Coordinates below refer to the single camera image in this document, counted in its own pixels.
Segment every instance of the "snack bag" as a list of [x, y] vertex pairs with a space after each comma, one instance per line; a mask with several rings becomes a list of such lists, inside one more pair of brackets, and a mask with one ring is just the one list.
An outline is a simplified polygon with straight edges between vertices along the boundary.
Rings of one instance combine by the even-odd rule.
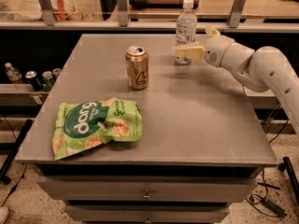
[[62, 103], [52, 147], [57, 161], [111, 140], [134, 142], [141, 136], [142, 118], [134, 101]]

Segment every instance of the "speckled floor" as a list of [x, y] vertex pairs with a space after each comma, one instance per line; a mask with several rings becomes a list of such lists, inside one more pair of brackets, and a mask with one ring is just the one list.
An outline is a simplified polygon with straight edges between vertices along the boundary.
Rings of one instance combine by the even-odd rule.
[[[8, 119], [15, 135], [23, 124], [23, 119]], [[276, 136], [282, 123], [278, 122], [271, 126], [270, 133], [267, 135], [271, 140]], [[14, 136], [6, 122], [0, 121], [0, 143], [13, 142]], [[293, 134], [292, 127], [289, 125], [282, 134], [271, 143], [271, 147], [278, 157], [278, 162], [282, 158], [290, 157], [294, 171], [299, 176], [299, 137]], [[2, 164], [6, 156], [0, 156]], [[10, 189], [19, 180], [25, 170], [24, 178], [21, 179], [17, 189], [9, 196], [5, 206], [10, 209], [10, 216], [7, 224], [79, 224], [72, 220], [64, 211], [64, 203], [52, 200], [36, 183], [37, 174], [30, 166], [22, 163], [13, 162], [7, 175], [11, 178], [8, 185], [0, 183], [0, 202], [7, 197]], [[247, 201], [234, 203], [231, 205], [231, 213], [226, 217], [222, 224], [297, 224], [299, 223], [299, 208], [287, 172], [281, 172], [277, 167], [265, 169], [265, 182], [279, 187], [280, 189], [269, 189], [269, 197], [286, 210], [287, 216], [284, 218], [266, 217], [251, 207]], [[258, 181], [262, 181], [262, 176], [258, 176]], [[264, 187], [259, 186], [252, 193], [264, 196]], [[273, 215], [261, 204], [256, 206], [265, 213]]]

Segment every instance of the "bottle cap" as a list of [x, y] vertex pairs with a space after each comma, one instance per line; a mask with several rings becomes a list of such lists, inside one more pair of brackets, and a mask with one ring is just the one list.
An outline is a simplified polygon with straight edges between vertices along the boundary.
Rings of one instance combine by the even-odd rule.
[[6, 68], [11, 67], [11, 63], [6, 63]]
[[193, 8], [193, 0], [184, 0], [183, 8]]

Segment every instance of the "metal post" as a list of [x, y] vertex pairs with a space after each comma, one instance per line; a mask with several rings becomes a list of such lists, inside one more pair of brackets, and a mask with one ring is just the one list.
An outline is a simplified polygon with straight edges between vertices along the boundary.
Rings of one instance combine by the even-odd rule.
[[227, 20], [229, 27], [238, 27], [246, 0], [234, 0], [231, 14]]
[[48, 26], [53, 26], [56, 22], [56, 17], [53, 14], [53, 8], [50, 0], [38, 0], [39, 5], [43, 11], [43, 18]]
[[120, 26], [128, 26], [128, 7], [127, 0], [118, 1], [118, 14]]

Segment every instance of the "person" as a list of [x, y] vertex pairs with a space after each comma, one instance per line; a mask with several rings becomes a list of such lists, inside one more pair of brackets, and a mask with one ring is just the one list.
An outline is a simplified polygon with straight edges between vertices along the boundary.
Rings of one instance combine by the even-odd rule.
[[0, 207], [0, 224], [6, 223], [9, 217], [9, 208], [6, 206]]

